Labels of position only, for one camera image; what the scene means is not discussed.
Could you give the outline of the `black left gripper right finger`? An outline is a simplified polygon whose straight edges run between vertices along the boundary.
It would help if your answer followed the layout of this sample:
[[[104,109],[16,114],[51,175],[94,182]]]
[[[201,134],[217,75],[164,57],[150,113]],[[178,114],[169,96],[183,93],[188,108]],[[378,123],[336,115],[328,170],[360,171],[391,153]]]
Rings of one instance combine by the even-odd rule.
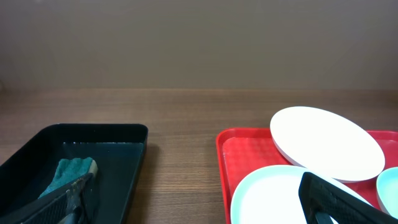
[[[303,174],[298,196],[308,224],[397,224],[396,218],[311,172]]]

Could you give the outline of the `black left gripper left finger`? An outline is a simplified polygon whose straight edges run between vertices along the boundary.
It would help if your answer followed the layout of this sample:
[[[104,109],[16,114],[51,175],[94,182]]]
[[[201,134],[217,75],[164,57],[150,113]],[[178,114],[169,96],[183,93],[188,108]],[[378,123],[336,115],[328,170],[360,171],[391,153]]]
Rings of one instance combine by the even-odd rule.
[[[95,177],[85,174],[1,217],[1,223],[94,223]]]

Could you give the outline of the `green yellow sponge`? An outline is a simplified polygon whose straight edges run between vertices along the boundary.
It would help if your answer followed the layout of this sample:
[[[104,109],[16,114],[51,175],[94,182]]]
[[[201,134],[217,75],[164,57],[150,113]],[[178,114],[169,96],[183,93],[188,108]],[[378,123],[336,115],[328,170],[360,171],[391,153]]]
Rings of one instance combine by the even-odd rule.
[[[39,198],[89,173],[92,173],[94,176],[98,173],[98,165],[91,157],[87,157],[85,159],[61,159],[51,183],[40,194]]]

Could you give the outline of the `light blue plate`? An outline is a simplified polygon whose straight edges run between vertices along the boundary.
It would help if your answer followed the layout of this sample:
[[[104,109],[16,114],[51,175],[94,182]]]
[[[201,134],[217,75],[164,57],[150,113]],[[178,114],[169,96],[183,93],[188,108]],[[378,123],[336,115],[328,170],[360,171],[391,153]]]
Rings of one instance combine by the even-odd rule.
[[[231,223],[306,224],[299,186],[308,171],[299,166],[274,165],[245,176],[231,200]]]
[[[398,213],[398,167],[382,171],[376,181],[377,201],[381,210],[397,218]]]

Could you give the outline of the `white round plate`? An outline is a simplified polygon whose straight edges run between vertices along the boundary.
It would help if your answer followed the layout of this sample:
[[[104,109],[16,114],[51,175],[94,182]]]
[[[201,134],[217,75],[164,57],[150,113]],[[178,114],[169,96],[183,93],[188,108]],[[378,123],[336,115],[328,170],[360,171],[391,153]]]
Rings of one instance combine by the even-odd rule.
[[[343,183],[373,179],[386,165],[380,145],[367,131],[327,110],[284,108],[271,118],[270,131],[290,163]]]

